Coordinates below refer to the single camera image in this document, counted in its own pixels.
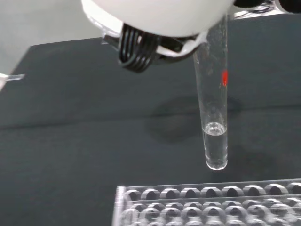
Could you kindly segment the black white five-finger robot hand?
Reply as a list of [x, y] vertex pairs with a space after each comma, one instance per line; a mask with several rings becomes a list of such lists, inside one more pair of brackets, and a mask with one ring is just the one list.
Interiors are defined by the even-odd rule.
[[156, 61], [180, 61], [207, 43], [232, 0], [83, 0], [82, 10], [118, 53], [121, 67], [140, 73]]

